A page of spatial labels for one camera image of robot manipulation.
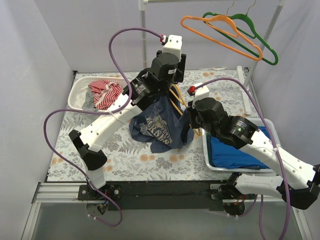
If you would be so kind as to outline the navy blue tank top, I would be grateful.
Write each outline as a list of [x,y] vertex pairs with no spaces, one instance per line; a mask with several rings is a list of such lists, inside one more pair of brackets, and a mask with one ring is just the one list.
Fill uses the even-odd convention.
[[195,135],[191,127],[183,127],[182,115],[172,106],[168,95],[132,118],[129,131],[135,141],[151,143],[152,153],[181,149],[190,144]]

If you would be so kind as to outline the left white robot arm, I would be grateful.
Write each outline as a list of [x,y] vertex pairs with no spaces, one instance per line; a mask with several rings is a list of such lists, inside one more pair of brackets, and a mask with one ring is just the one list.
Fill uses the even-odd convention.
[[127,121],[139,115],[161,97],[169,94],[173,84],[184,79],[186,54],[181,57],[159,50],[151,67],[142,70],[109,108],[111,114],[101,115],[84,129],[68,135],[84,162],[86,179],[91,182],[89,194],[95,200],[106,196],[103,166],[108,158],[102,151],[104,142]]

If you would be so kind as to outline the yellow velvet hanger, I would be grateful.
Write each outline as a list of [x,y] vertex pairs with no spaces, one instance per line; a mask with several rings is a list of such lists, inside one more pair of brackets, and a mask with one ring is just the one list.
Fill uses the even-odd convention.
[[[173,95],[173,97],[180,103],[180,106],[184,106],[185,108],[188,106],[183,94],[181,92],[181,89],[179,88],[179,86],[177,84],[173,84],[172,87],[170,88],[170,93]],[[178,106],[178,104],[174,103],[173,100],[170,100],[172,106],[175,108],[175,110],[182,116],[183,115],[183,111],[182,109]],[[193,132],[195,133],[195,135],[197,137],[201,137],[202,136],[202,132],[199,128],[197,129],[193,129]]]

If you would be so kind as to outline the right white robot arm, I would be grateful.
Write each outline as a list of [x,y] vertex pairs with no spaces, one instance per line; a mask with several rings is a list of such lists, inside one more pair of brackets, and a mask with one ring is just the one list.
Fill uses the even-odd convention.
[[250,155],[272,169],[276,176],[232,173],[220,186],[225,198],[266,195],[283,199],[292,207],[308,209],[320,194],[320,167],[294,157],[282,147],[274,147],[271,137],[245,117],[228,115],[214,98],[188,102],[191,127],[202,128],[223,145]]

